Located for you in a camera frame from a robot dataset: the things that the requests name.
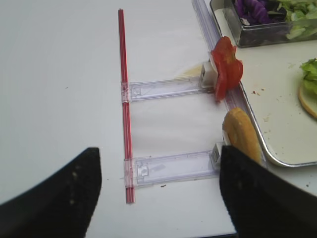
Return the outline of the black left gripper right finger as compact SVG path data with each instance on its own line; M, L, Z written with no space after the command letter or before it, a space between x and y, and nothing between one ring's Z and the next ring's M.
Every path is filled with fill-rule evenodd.
M317 198L223 146L222 199L239 238L315 238Z

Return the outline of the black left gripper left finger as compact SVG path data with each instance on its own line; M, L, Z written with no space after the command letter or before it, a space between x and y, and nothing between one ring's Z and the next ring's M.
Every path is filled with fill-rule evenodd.
M90 147L35 187L1 204L2 238L83 238L102 187L100 150Z

